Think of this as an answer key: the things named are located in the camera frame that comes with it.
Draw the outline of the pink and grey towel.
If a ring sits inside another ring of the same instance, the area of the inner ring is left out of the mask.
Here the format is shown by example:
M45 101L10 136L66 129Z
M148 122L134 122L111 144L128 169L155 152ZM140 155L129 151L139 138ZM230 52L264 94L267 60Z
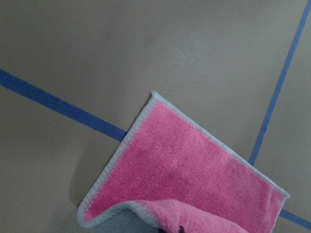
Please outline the pink and grey towel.
M288 198L152 92L77 220L92 233L270 233Z

